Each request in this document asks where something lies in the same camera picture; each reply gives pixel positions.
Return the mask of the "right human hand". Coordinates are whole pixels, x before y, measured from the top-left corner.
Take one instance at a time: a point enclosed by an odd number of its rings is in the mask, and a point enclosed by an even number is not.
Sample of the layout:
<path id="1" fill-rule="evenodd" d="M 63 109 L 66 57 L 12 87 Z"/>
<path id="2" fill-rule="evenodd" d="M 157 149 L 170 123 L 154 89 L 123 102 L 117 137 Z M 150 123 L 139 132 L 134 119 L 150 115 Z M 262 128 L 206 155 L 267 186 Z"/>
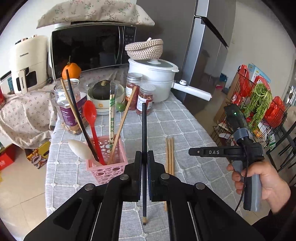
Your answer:
<path id="1" fill-rule="evenodd" d="M 262 185 L 262 199 L 267 201 L 274 214 L 278 213 L 291 196 L 289 185 L 268 161 L 253 163 L 248 168 L 247 176 L 254 175 L 259 175 Z"/>

